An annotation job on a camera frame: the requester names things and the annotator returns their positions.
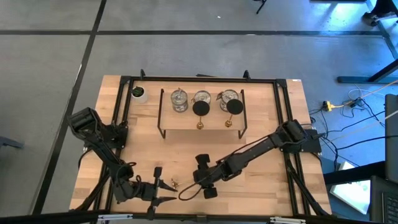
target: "white pot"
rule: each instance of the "white pot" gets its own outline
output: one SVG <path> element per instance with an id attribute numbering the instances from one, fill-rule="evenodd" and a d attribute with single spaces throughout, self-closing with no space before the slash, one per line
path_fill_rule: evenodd
<path id="1" fill-rule="evenodd" d="M 146 101 L 148 100 L 148 93 L 147 93 L 147 90 L 146 90 L 144 87 L 142 87 L 142 86 L 140 86 L 140 87 L 144 89 L 144 94 L 142 94 L 142 96 L 140 96 L 140 97 L 135 97 L 135 96 L 131 93 L 131 96 L 135 99 L 135 101 L 136 101 L 137 103 L 146 103 Z"/>

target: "cable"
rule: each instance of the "cable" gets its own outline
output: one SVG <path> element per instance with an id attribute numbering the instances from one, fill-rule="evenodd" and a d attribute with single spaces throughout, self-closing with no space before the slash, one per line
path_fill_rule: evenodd
<path id="1" fill-rule="evenodd" d="M 344 108 L 342 107 L 342 108 L 341 108 L 341 111 L 340 111 L 340 114 L 341 114 L 342 116 L 346 117 L 346 118 L 354 118 L 354 117 L 355 117 L 355 115 L 354 115 L 354 110 L 364 111 L 365 109 L 361 109 L 361 108 L 351 108 L 351 114 L 352 114 L 352 116 L 348 116 L 348 115 L 345 115 L 345 114 L 344 114 Z"/>
<path id="2" fill-rule="evenodd" d="M 356 98 L 353 98 L 350 94 L 353 92 L 353 91 L 360 91 L 361 92 L 361 96 L 360 97 L 362 97 L 362 91 L 366 91 L 366 92 L 368 92 L 368 93 L 370 93 L 371 91 L 369 91 L 369 90 L 364 90 L 364 89 L 360 89 L 360 88 L 356 88 L 356 89 L 353 89 L 353 90 L 350 90 L 349 92 L 348 92 L 348 98 L 350 98 L 351 100 L 355 100 Z M 381 96 L 385 96 L 384 94 L 382 94 L 382 93 L 374 93 L 374 94 L 377 94 L 377 95 L 381 95 Z"/>
<path id="3" fill-rule="evenodd" d="M 371 110 L 371 114 L 374 116 L 374 118 L 375 118 L 378 122 L 380 122 L 380 124 L 381 124 L 381 126 L 382 126 L 383 128 L 385 128 L 386 126 L 379 120 L 379 118 L 377 118 L 376 115 L 374 115 L 372 108 L 366 103 L 365 99 L 362 99 L 362 101 L 363 101 L 363 103 L 364 103 L 366 106 L 368 106 L 368 108 Z"/>
<path id="4" fill-rule="evenodd" d="M 377 90 L 370 91 L 369 93 L 367 93 L 367 94 L 365 94 L 365 95 L 362 95 L 362 93 L 361 93 L 361 96 L 360 96 L 359 98 L 360 98 L 360 99 L 363 99 L 363 98 L 365 98 L 365 97 L 367 97 L 367 96 L 369 96 L 369 95 L 372 95 L 372 94 L 374 94 L 374 93 L 376 93 L 376 92 L 378 92 L 378 91 L 384 89 L 385 87 L 390 86 L 390 85 L 392 85 L 392 84 L 395 84 L 395 83 L 397 83 L 397 82 L 398 82 L 398 80 L 395 80 L 395 81 L 393 81 L 393 82 L 390 82 L 390 83 L 388 83 L 387 85 L 384 85 L 384 86 L 382 86 L 381 88 L 378 88 Z M 344 107 L 345 105 L 348 105 L 348 104 L 352 103 L 353 101 L 354 101 L 354 100 L 352 99 L 351 101 L 349 101 L 349 102 L 347 102 L 347 103 L 345 103 L 345 104 L 339 105 L 339 106 L 332 105 L 332 108 L 341 108 L 341 107 Z"/>
<path id="5" fill-rule="evenodd" d="M 315 157 L 319 160 L 319 162 L 320 162 L 320 164 L 321 164 L 321 166 L 322 166 L 322 160 L 321 160 L 321 158 L 320 158 L 315 152 L 311 152 L 311 154 L 313 154 L 313 156 L 315 156 Z"/>
<path id="6" fill-rule="evenodd" d="M 87 211 L 91 204 L 93 203 L 94 199 L 97 197 L 99 193 L 101 193 L 102 188 L 104 187 L 106 181 L 109 179 L 109 172 L 107 172 L 97 183 L 94 187 L 93 191 L 86 197 L 83 203 L 77 207 L 75 210 L 82 210 Z"/>
<path id="7" fill-rule="evenodd" d="M 137 176 L 136 176 L 136 180 L 137 180 L 136 190 L 132 193 L 131 197 L 128 197 L 128 196 L 126 195 L 126 192 L 124 191 L 124 188 L 122 187 L 122 185 L 121 185 L 121 183 L 120 183 L 119 171 L 120 171 L 122 168 L 124 168 L 124 167 L 133 167 L 133 166 L 135 166 L 135 165 L 137 165 L 136 162 L 128 162 L 128 163 L 126 163 L 126 164 L 121 165 L 121 166 L 118 168 L 118 171 L 116 171 L 116 179 L 118 180 L 118 184 L 119 184 L 120 188 L 122 189 L 122 192 L 123 192 L 124 197 L 126 197 L 126 198 L 133 198 L 133 197 L 135 197 L 135 196 L 138 194 L 138 191 L 140 190 L 140 186 L 141 186 L 141 176 L 140 176 L 140 175 L 137 175 Z"/>
<path id="8" fill-rule="evenodd" d="M 180 199 L 181 201 L 189 201 L 189 200 L 193 199 L 194 197 L 196 197 L 196 196 L 200 193 L 201 186 L 199 187 L 198 191 L 197 191 L 196 193 L 194 193 L 194 194 L 193 194 L 191 197 L 189 197 L 189 198 L 181 198 L 181 194 L 184 193 L 186 190 L 190 189 L 191 187 L 195 186 L 195 185 L 198 184 L 198 183 L 195 182 L 195 183 L 189 185 L 188 187 L 185 187 L 185 188 L 178 194 L 178 199 Z"/>
<path id="9" fill-rule="evenodd" d="M 310 113 L 310 115 L 313 115 L 313 114 L 316 114 L 317 112 L 319 112 L 319 111 L 321 111 L 321 110 L 322 110 L 322 108 L 320 108 L 320 109 L 314 109 L 314 110 L 310 110 L 309 113 Z"/>
<path id="10" fill-rule="evenodd" d="M 335 148 L 335 151 L 336 152 L 334 152 L 335 153 L 335 160 L 333 161 L 333 166 L 335 167 L 335 171 L 337 171 L 337 158 L 339 157 L 339 155 L 338 155 L 338 151 L 337 151 L 337 147 L 333 144 L 333 142 L 331 142 L 329 139 L 327 139 L 327 138 L 325 138 L 325 137 L 323 137 L 323 139 L 326 139 L 326 140 L 328 140 L 329 142 L 330 142 L 330 144 Z M 325 141 L 323 141 L 329 148 L 330 148 L 330 150 L 333 152 L 333 149 L 325 142 Z"/>
<path id="11" fill-rule="evenodd" d="M 78 164 L 77 164 L 77 169 L 80 169 L 80 164 L 81 164 L 81 160 L 83 159 L 83 157 L 89 153 L 92 150 L 92 148 L 87 148 L 87 150 L 80 156 Z"/>
<path id="12" fill-rule="evenodd" d="M 397 83 L 397 82 L 398 82 L 398 80 L 395 80 L 395 81 L 393 81 L 393 82 L 390 82 L 390 83 L 388 83 L 387 85 L 382 86 L 381 88 L 378 88 L 377 90 L 374 90 L 374 91 L 372 91 L 372 92 L 370 92 L 370 93 L 367 93 L 367 94 L 363 95 L 361 98 L 365 98 L 365 97 L 367 97 L 367 96 L 369 96 L 369 95 L 372 95 L 373 93 L 378 92 L 378 91 L 384 89 L 385 87 L 391 86 L 392 84 Z"/>
<path id="13" fill-rule="evenodd" d="M 201 182 L 203 182 L 204 180 L 206 180 L 209 176 L 213 175 L 218 169 L 221 168 L 221 166 L 222 166 L 222 165 L 223 165 L 235 152 L 238 152 L 239 150 L 241 150 L 241 149 L 243 149 L 243 148 L 245 148 L 245 147 L 247 147 L 247 146 L 250 146 L 250 145 L 252 145 L 252 144 L 254 144 L 254 143 L 258 142 L 258 141 L 261 141 L 261 140 L 263 140 L 263 139 L 265 139 L 265 138 L 268 138 L 268 136 L 261 137 L 261 138 L 255 140 L 255 141 L 253 141 L 253 142 L 250 142 L 250 143 L 248 143 L 248 144 L 245 144 L 244 146 L 240 147 L 239 149 L 237 149 L 237 150 L 231 152 L 230 154 L 228 154 L 227 156 L 225 156 L 224 158 L 222 158 L 221 160 L 223 160 L 223 161 L 222 161 L 222 162 L 219 164 L 219 166 L 218 166 L 217 168 L 215 168 L 210 174 L 208 174 L 206 177 L 200 179 L 198 182 L 194 182 L 193 184 L 189 185 L 188 187 L 185 187 L 185 188 L 178 194 L 178 199 L 180 199 L 181 201 L 187 201 L 187 200 L 191 200 L 191 199 L 193 199 L 194 197 L 196 197 L 196 196 L 199 194 L 199 192 L 200 192 L 200 190 L 201 190 L 201 187 L 199 188 L 199 190 L 198 190 L 193 196 L 191 196 L 191 197 L 189 197 L 189 198 L 181 198 L 181 194 L 183 194 L 185 191 L 187 191 L 188 189 L 192 188 L 192 187 L 195 186 L 196 184 L 200 184 Z"/>
<path id="14" fill-rule="evenodd" d="M 351 160 L 349 160 L 349 159 L 347 159 L 347 158 L 345 158 L 345 157 L 339 155 L 338 152 L 336 153 L 336 152 L 329 146 L 329 144 L 326 143 L 325 140 L 323 140 L 323 138 L 321 138 L 321 140 L 328 146 L 328 148 L 332 151 L 332 153 L 333 153 L 334 155 L 337 154 L 338 157 L 340 157 L 340 158 L 342 158 L 342 159 L 345 159 L 346 161 L 352 163 L 352 165 L 354 165 L 354 166 L 357 166 L 357 167 L 360 166 L 360 165 L 358 165 L 357 163 L 355 163 L 355 162 L 353 162 L 353 161 L 351 161 Z"/>
<path id="15" fill-rule="evenodd" d="M 316 121 L 316 119 L 315 119 L 315 118 L 313 118 L 313 117 L 311 117 L 311 116 L 310 116 L 310 120 L 311 120 L 311 124 L 313 124 L 313 123 L 317 122 L 317 121 Z"/>
<path id="16" fill-rule="evenodd" d="M 393 112 L 393 113 L 391 113 L 390 115 L 386 116 L 382 121 L 385 121 L 385 120 L 389 119 L 390 117 L 394 116 L 394 115 L 397 114 L 397 113 L 398 113 L 398 110 L 396 110 L 395 112 Z M 334 141 L 334 140 L 336 140 L 336 139 L 345 138 L 345 137 L 347 137 L 347 136 L 350 136 L 350 135 L 352 135 L 352 134 L 355 134 L 355 133 L 357 133 L 357 132 L 360 132 L 360 131 L 362 131 L 362 130 L 364 130 L 364 129 L 370 128 L 370 127 L 372 127 L 372 126 L 374 126 L 374 125 L 376 125 L 376 124 L 378 124 L 378 123 L 380 123 L 380 122 L 382 122 L 382 121 L 376 121 L 375 123 L 371 123 L 370 125 L 367 125 L 367 126 L 365 126 L 365 127 L 363 127 L 363 128 L 359 128 L 359 129 L 354 130 L 354 131 L 352 131 L 352 132 L 350 132 L 350 133 L 348 133 L 348 134 L 345 134 L 345 135 L 342 135 L 342 136 L 340 136 L 340 137 L 334 138 L 334 139 L 332 139 L 330 142 L 332 142 L 332 141 Z"/>
<path id="17" fill-rule="evenodd" d="M 363 140 L 363 141 L 356 142 L 356 143 L 354 143 L 354 144 L 350 144 L 349 146 L 345 146 L 345 147 L 338 148 L 337 150 L 346 149 L 346 148 L 355 146 L 355 145 L 357 145 L 357 144 L 361 144 L 361 143 L 364 143 L 364 142 L 373 141 L 373 140 L 377 140 L 377 139 L 396 138 L 396 137 L 398 137 L 398 135 L 393 135 L 393 136 L 382 136 L 382 137 L 377 137 L 377 138 L 371 138 L 371 139 L 367 139 L 367 140 Z"/>
<path id="18" fill-rule="evenodd" d="M 343 131 L 343 130 L 346 129 L 346 128 L 352 127 L 352 126 L 354 126 L 355 124 L 359 124 L 359 123 L 362 122 L 362 121 L 366 121 L 367 119 L 373 118 L 374 116 L 377 116 L 377 115 L 379 115 L 379 114 L 381 114 L 381 113 L 384 113 L 384 112 L 386 112 L 386 111 L 382 111 L 382 112 L 377 113 L 377 114 L 375 114 L 375 115 L 373 115 L 373 116 L 370 116 L 370 117 L 367 117 L 367 118 L 365 118 L 365 119 L 362 119 L 361 121 L 358 121 L 358 122 L 353 123 L 353 124 L 351 124 L 351 125 L 345 126 L 345 127 L 343 127 L 343 129 L 341 129 L 341 130 L 332 130 L 332 131 L 329 131 L 329 133 L 330 133 L 330 132 L 341 132 L 341 131 Z"/>
<path id="19" fill-rule="evenodd" d="M 323 111 L 321 110 L 322 118 L 325 121 L 325 127 L 326 127 L 326 138 L 329 136 L 329 128 L 328 128 L 328 123 L 326 122 L 325 116 L 323 115 Z"/>

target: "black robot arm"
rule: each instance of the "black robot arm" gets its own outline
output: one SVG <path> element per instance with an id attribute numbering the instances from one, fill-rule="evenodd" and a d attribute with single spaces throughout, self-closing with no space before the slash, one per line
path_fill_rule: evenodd
<path id="1" fill-rule="evenodd" d="M 219 180 L 231 180 L 241 174 L 242 170 L 248 166 L 249 162 L 253 159 L 277 147 L 285 148 L 303 144 L 308 137 L 309 136 L 307 136 L 297 120 L 286 121 L 281 124 L 274 133 L 259 140 L 256 145 L 243 152 L 233 152 L 229 154 L 216 161 L 216 165 L 213 167 L 209 167 L 207 164 L 210 162 L 208 154 L 197 155 L 198 169 L 193 172 L 193 179 L 195 183 L 199 184 L 204 189 L 205 198 L 217 197 L 217 190 L 214 187 L 215 182 Z M 327 213 L 322 210 L 321 206 L 316 203 L 308 189 L 305 188 L 304 183 L 300 180 L 290 160 L 287 165 L 288 172 L 292 174 L 294 181 L 296 181 L 317 215 L 327 215 Z"/>
<path id="2" fill-rule="evenodd" d="M 154 183 L 142 182 L 139 175 L 136 181 L 130 181 L 134 176 L 132 167 L 135 162 L 125 163 L 122 159 L 116 157 L 112 148 L 123 148 L 126 142 L 127 126 L 115 124 L 105 125 L 102 123 L 97 112 L 91 108 L 83 109 L 68 117 L 68 124 L 74 136 L 85 142 L 85 147 L 92 149 L 98 157 L 106 164 L 113 192 L 118 202 L 125 202 L 134 197 L 145 201 L 150 201 L 148 208 L 149 219 L 153 218 L 155 208 L 160 203 L 176 199 L 175 197 L 157 197 L 158 188 L 176 191 L 160 180 L 162 173 L 161 167 L 156 167 L 154 171 Z M 97 194 L 104 185 L 104 181 L 100 181 L 98 187 L 92 192 Z M 84 206 L 79 207 L 81 210 L 87 209 L 92 203 L 93 197 L 88 197 L 88 201 Z"/>

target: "black cable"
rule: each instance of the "black cable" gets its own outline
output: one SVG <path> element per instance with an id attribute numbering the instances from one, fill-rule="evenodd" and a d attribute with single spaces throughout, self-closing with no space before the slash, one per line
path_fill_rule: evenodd
<path id="1" fill-rule="evenodd" d="M 317 112 L 321 111 L 323 109 L 323 107 L 321 107 L 320 109 L 314 109 L 314 110 L 310 110 L 309 113 L 310 115 L 316 114 Z"/>
<path id="2" fill-rule="evenodd" d="M 120 171 L 122 168 L 125 168 L 125 167 L 133 167 L 133 166 L 135 166 L 135 165 L 137 165 L 136 162 L 128 162 L 128 163 L 123 164 L 122 166 L 120 166 L 120 167 L 118 168 L 118 170 L 116 171 L 116 177 L 115 177 L 115 178 L 117 179 L 117 182 L 118 182 L 120 188 L 122 189 L 123 195 L 124 195 L 124 197 L 126 197 L 126 198 L 133 198 L 133 197 L 135 197 L 135 196 L 138 194 L 138 191 L 139 191 L 140 185 L 141 185 L 141 176 L 140 176 L 140 175 L 137 175 L 137 176 L 136 176 L 136 180 L 137 180 L 136 190 L 132 193 L 131 196 L 127 196 L 127 195 L 126 195 L 126 192 L 124 191 L 124 189 L 123 189 L 123 187 L 122 187 L 122 185 L 121 185 L 121 183 L 120 183 L 119 171 Z"/>
<path id="3" fill-rule="evenodd" d="M 193 183 L 191 185 L 189 185 L 188 187 L 185 187 L 179 194 L 178 194 L 178 199 L 180 199 L 181 201 L 189 201 L 191 199 L 193 199 L 194 197 L 196 197 L 201 190 L 201 187 L 199 187 L 198 191 L 196 193 L 194 193 L 191 197 L 189 198 L 181 198 L 181 194 L 184 193 L 185 191 L 187 191 L 188 189 L 190 189 L 191 187 L 195 186 L 197 183 Z"/>
<path id="4" fill-rule="evenodd" d="M 323 138 L 321 138 L 321 140 L 328 146 L 328 148 L 332 151 L 332 153 L 333 153 L 334 155 L 336 155 L 336 152 L 329 146 L 329 144 L 328 144 L 327 142 L 325 142 L 325 140 L 323 140 Z M 354 166 L 357 166 L 357 167 L 360 166 L 360 165 L 358 165 L 357 163 L 355 163 L 355 162 L 353 162 L 353 161 L 351 161 L 351 160 L 349 160 L 349 159 L 347 159 L 347 158 L 345 158 L 345 157 L 343 157 L 343 156 L 341 156 L 341 155 L 338 155 L 338 157 L 340 157 L 340 158 L 342 158 L 342 159 L 345 159 L 346 161 L 352 163 L 352 165 L 354 165 Z"/>
<path id="5" fill-rule="evenodd" d="M 373 118 L 374 116 L 377 116 L 377 115 L 379 115 L 379 114 L 381 114 L 381 113 L 384 113 L 384 112 L 385 112 L 385 111 L 382 111 L 382 112 L 377 113 L 377 114 L 375 114 L 375 115 L 372 115 L 372 116 L 370 116 L 370 117 L 368 117 L 368 118 L 362 119 L 361 121 L 358 121 L 358 122 L 356 122 L 356 123 L 353 123 L 353 124 L 351 124 L 351 125 L 348 125 L 348 126 L 346 126 L 346 127 L 343 127 L 343 129 L 341 129 L 341 130 L 333 130 L 333 131 L 341 132 L 341 131 L 343 131 L 343 130 L 346 129 L 346 128 L 349 128 L 349 127 L 351 127 L 351 126 L 354 126 L 355 124 L 359 124 L 359 123 L 362 122 L 362 121 L 366 121 L 367 119 Z"/>
<path id="6" fill-rule="evenodd" d="M 348 116 L 344 114 L 344 107 L 341 108 L 340 114 L 346 118 L 354 118 L 355 114 L 354 114 L 354 110 L 360 110 L 360 111 L 364 111 L 365 109 L 361 109 L 361 108 L 351 108 L 351 114 L 352 116 Z"/>
<path id="7" fill-rule="evenodd" d="M 321 160 L 321 158 L 320 158 L 315 152 L 311 152 L 311 154 L 313 154 L 313 156 L 315 156 L 315 157 L 319 160 L 319 162 L 320 162 L 320 164 L 321 164 L 321 166 L 322 166 L 322 160 Z"/>
<path id="8" fill-rule="evenodd" d="M 92 148 L 87 148 L 87 150 L 80 156 L 78 164 L 77 164 L 77 169 L 80 169 L 80 164 L 81 164 L 81 160 L 83 159 L 83 157 L 89 153 L 92 150 Z"/>
<path id="9" fill-rule="evenodd" d="M 335 167 L 335 171 L 337 171 L 337 158 L 339 157 L 339 155 L 338 155 L 338 151 L 337 151 L 337 147 L 335 146 L 335 144 L 333 143 L 333 142 L 331 142 L 329 139 L 327 139 L 327 138 L 325 138 L 325 137 L 322 137 L 323 139 L 326 139 L 326 140 L 328 140 L 329 142 L 330 142 L 330 144 L 332 144 L 333 145 L 333 147 L 335 148 L 335 150 L 336 150 L 336 152 L 335 152 L 335 160 L 333 161 L 333 166 Z"/>
<path id="10" fill-rule="evenodd" d="M 94 199 L 97 197 L 99 193 L 102 192 L 102 188 L 104 187 L 106 181 L 109 179 L 109 172 L 107 172 L 94 187 L 93 191 L 86 197 L 83 203 L 77 207 L 75 210 L 87 211 L 91 204 L 94 202 Z"/>
<path id="11" fill-rule="evenodd" d="M 350 144 L 349 146 L 345 146 L 345 147 L 338 148 L 337 150 L 346 149 L 346 148 L 355 146 L 355 145 L 357 145 L 357 144 L 361 144 L 361 143 L 364 143 L 364 142 L 373 141 L 373 140 L 377 140 L 377 139 L 396 138 L 396 137 L 398 137 L 398 135 L 393 135 L 393 136 L 382 136 L 382 137 L 377 137 L 377 138 L 371 138 L 371 139 L 367 139 L 367 140 L 363 140 L 363 141 L 356 142 L 356 143 L 354 143 L 354 144 Z"/>
<path id="12" fill-rule="evenodd" d="M 244 147 L 250 146 L 250 145 L 252 145 L 252 144 L 254 144 L 254 143 L 258 142 L 258 141 L 261 141 L 261 140 L 263 140 L 263 139 L 265 139 L 265 138 L 268 138 L 268 136 L 261 137 L 261 138 L 255 140 L 255 141 L 253 141 L 253 142 L 250 142 L 250 143 L 248 143 L 248 144 L 245 144 L 244 146 L 240 147 L 239 149 L 237 149 L 237 150 L 231 152 L 230 154 L 228 154 L 227 156 L 225 156 L 224 158 L 222 158 L 223 161 L 219 164 L 219 166 L 218 166 L 217 168 L 215 168 L 211 173 L 209 173 L 206 177 L 200 179 L 198 182 L 194 182 L 193 184 L 189 185 L 188 187 L 185 187 L 185 188 L 178 194 L 178 199 L 180 199 L 181 201 L 187 201 L 187 200 L 191 200 L 191 199 L 193 199 L 194 197 L 196 197 L 196 196 L 199 194 L 199 192 L 200 192 L 200 190 L 201 190 L 201 187 L 199 188 L 199 190 L 198 190 L 193 196 L 191 196 L 191 197 L 189 197 L 189 198 L 181 198 L 181 194 L 183 194 L 185 191 L 187 191 L 188 189 L 192 188 L 192 187 L 195 186 L 196 184 L 200 184 L 201 182 L 203 182 L 204 180 L 206 180 L 209 176 L 213 175 L 218 169 L 221 168 L 221 166 L 222 166 L 222 165 L 223 165 L 235 152 L 238 152 L 239 150 L 243 149 Z"/>
<path id="13" fill-rule="evenodd" d="M 372 113 L 372 115 L 374 116 L 374 118 L 375 118 L 378 122 L 380 122 L 379 118 L 377 118 L 377 116 L 374 115 L 372 108 L 365 102 L 364 99 L 362 99 L 362 101 L 363 101 L 363 103 L 369 108 L 369 110 L 371 110 L 371 113 Z M 386 127 L 382 122 L 380 122 L 380 125 L 381 125 L 383 128 Z"/>
<path id="14" fill-rule="evenodd" d="M 311 120 L 311 124 L 313 124 L 313 123 L 317 122 L 317 121 L 316 121 L 316 119 L 315 119 L 315 118 L 313 118 L 313 117 L 311 117 L 311 116 L 310 116 L 310 120 Z"/>
<path id="15" fill-rule="evenodd" d="M 326 127 L 326 138 L 329 136 L 329 128 L 328 128 L 328 123 L 326 122 L 325 116 L 323 115 L 323 111 L 321 110 L 322 118 L 325 121 L 325 127 Z"/>

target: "wooden tabletop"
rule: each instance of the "wooden tabletop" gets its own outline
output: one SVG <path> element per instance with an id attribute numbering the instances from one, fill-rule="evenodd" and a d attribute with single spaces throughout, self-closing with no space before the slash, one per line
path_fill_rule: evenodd
<path id="1" fill-rule="evenodd" d="M 120 76 L 106 75 L 103 78 L 95 110 L 104 124 L 111 122 L 114 102 L 118 92 Z M 290 104 L 293 117 L 300 123 L 310 123 L 303 86 L 300 80 L 287 80 Z M 205 82 L 155 82 L 136 81 L 134 85 L 143 86 L 149 94 L 147 103 L 138 104 L 133 99 L 129 109 L 129 135 L 121 159 L 126 162 L 137 162 L 134 166 L 135 175 L 142 181 L 153 182 L 154 167 L 162 166 L 162 179 L 171 185 L 171 178 L 182 182 L 192 179 L 192 172 L 197 168 L 195 156 L 209 154 L 211 166 L 216 160 L 231 153 L 233 150 L 273 133 L 278 127 L 273 87 L 265 83 L 205 83 Z M 238 138 L 237 131 L 220 130 L 168 130 L 163 139 L 157 129 L 160 89 L 172 92 L 182 88 L 187 92 L 206 90 L 219 93 L 226 89 L 244 90 L 248 130 Z M 121 111 L 125 102 L 127 85 L 124 89 Z M 286 119 L 282 90 L 280 90 L 284 119 Z M 327 212 L 331 212 L 329 199 L 323 181 L 322 168 L 319 160 L 311 154 L 301 153 L 305 183 L 317 202 Z M 77 176 L 75 190 L 70 208 L 79 206 L 93 190 L 100 176 L 102 162 L 94 152 L 88 153 L 82 160 Z M 182 190 L 190 183 L 178 187 Z M 188 190 L 182 197 L 187 198 L 197 191 L 197 187 Z M 178 214 L 211 214 L 211 215 L 278 215 L 290 216 L 289 190 L 283 154 L 278 149 L 253 160 L 234 179 L 215 184 L 218 197 L 204 199 L 200 193 L 193 200 L 183 202 L 173 200 L 161 204 L 157 213 Z M 298 208 L 303 213 L 300 191 L 295 186 Z M 101 208 L 104 207 L 104 190 Z M 158 196 L 174 196 L 178 193 L 159 190 Z M 149 202 L 138 198 L 117 204 L 112 203 L 112 212 L 145 213 Z"/>

